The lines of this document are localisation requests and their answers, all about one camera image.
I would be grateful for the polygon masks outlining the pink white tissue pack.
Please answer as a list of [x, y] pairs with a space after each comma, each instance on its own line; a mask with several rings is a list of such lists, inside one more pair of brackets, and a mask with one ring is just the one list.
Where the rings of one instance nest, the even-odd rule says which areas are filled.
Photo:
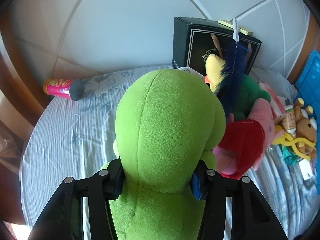
[[285, 115], [284, 106], [282, 105], [282, 103], [276, 96], [275, 92], [271, 89], [271, 87], [268, 84], [259, 82], [259, 87], [260, 89], [265, 90], [269, 93], [271, 97], [270, 105], [272, 109], [274, 123], [279, 123]]

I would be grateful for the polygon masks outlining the wooden bed frame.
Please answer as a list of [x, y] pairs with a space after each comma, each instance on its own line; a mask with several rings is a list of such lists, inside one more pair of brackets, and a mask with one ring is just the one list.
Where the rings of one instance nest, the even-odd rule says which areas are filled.
[[[1, 15], [1, 126], [22, 150], [44, 109], [46, 96], [17, 46], [8, 12]], [[25, 224], [18, 174], [1, 166], [1, 220]]]

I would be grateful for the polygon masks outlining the brown bear plush toy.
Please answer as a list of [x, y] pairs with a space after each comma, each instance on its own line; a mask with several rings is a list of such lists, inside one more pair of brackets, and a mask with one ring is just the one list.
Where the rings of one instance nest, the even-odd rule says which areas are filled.
[[294, 152], [307, 161], [317, 157], [317, 122], [312, 106], [304, 106], [304, 100], [297, 98], [294, 104], [296, 121]]

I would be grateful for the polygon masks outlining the yellow plush toy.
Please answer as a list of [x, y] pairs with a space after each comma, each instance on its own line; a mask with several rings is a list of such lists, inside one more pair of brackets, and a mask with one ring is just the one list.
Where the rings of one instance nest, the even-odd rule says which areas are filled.
[[225, 60], [215, 54], [210, 54], [206, 59], [206, 76], [204, 82], [207, 83], [212, 92], [215, 92], [218, 84], [223, 80], [221, 71]]

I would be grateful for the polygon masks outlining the white pill bottle orange label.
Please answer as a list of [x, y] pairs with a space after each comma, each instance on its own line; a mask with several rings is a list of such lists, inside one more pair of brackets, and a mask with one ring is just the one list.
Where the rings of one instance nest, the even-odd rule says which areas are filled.
[[294, 134], [296, 131], [296, 118], [294, 113], [294, 107], [292, 105], [288, 105], [284, 107], [285, 114], [281, 121], [281, 125], [287, 133]]

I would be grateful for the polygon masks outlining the blue feather duster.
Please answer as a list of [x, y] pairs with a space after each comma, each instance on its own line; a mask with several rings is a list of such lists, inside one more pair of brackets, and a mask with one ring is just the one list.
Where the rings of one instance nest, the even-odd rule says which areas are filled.
[[223, 106], [226, 117], [231, 113], [239, 89], [242, 83], [242, 76], [246, 70], [246, 54], [247, 47], [240, 43], [239, 25], [234, 18], [233, 24], [233, 40], [234, 42], [228, 47], [225, 54], [225, 64], [221, 71], [223, 80], [217, 87], [217, 98]]

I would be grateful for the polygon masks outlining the pink snack can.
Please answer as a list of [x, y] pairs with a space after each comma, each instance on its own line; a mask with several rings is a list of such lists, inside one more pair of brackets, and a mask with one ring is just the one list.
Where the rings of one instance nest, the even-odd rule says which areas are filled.
[[84, 94], [84, 84], [75, 79], [49, 78], [43, 84], [43, 91], [47, 95], [78, 101]]

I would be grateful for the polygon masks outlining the green plastic bag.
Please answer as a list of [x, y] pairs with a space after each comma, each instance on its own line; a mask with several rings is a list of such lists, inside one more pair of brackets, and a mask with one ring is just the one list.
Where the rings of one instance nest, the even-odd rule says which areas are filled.
[[282, 146], [283, 161], [287, 166], [296, 165], [299, 161], [299, 156], [296, 155], [290, 146]]

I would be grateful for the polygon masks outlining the blue plastic crate lid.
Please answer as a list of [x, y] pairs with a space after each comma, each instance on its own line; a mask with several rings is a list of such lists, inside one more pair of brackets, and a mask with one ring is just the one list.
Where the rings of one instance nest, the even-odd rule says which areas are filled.
[[319, 121], [320, 61], [318, 51], [311, 52], [295, 87], [298, 91], [296, 98], [302, 98], [304, 105], [310, 105], [313, 108], [313, 116]]

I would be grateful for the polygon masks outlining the yellow plastic toy tongs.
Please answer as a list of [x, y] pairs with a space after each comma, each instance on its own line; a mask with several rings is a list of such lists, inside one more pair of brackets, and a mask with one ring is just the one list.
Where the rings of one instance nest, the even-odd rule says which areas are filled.
[[310, 142], [305, 138], [294, 138], [290, 133], [285, 132], [281, 126], [276, 125], [274, 127], [275, 130], [275, 139], [272, 142], [273, 145], [283, 145], [290, 146], [294, 153], [299, 157], [306, 159], [307, 161], [311, 161], [311, 157], [304, 154], [297, 148], [297, 144], [301, 144], [302, 146], [308, 145], [312, 148], [315, 148], [315, 143]]

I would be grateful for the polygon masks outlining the black gift box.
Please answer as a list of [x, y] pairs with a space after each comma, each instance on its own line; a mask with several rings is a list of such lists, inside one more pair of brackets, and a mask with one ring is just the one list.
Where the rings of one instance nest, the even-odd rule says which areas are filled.
[[208, 56], [224, 57], [233, 42], [232, 28], [201, 18], [176, 17], [172, 65], [190, 67], [205, 76]]

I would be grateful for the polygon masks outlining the pink pig plush red dress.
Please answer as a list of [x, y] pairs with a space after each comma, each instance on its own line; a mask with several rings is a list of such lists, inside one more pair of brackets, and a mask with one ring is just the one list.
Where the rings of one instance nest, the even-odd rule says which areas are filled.
[[258, 169], [265, 151], [284, 131], [275, 131], [270, 103], [255, 100], [245, 120], [235, 121], [234, 114], [227, 119], [223, 139], [213, 148], [216, 170], [227, 178], [239, 179], [250, 168]]

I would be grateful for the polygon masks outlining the lime green plush toy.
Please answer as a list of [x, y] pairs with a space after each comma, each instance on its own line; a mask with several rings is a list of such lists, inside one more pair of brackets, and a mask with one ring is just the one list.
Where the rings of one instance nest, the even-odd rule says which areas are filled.
[[216, 165], [212, 149], [226, 127], [210, 88], [177, 69], [136, 80], [116, 111], [116, 146], [125, 180], [110, 202], [119, 239], [196, 239], [204, 202], [189, 183], [200, 160]]

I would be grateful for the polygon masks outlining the white striped bed sheet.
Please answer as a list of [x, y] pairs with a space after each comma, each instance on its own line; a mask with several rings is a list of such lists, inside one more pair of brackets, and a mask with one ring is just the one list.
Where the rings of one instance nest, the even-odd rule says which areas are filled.
[[[37, 122], [21, 168], [21, 203], [33, 227], [63, 179], [87, 178], [115, 158], [117, 105], [128, 87], [152, 67], [84, 79], [79, 101], [54, 98]], [[257, 170], [248, 170], [289, 239], [302, 234], [319, 210], [317, 177], [304, 179], [299, 165], [287, 166], [279, 146], [268, 150]]]

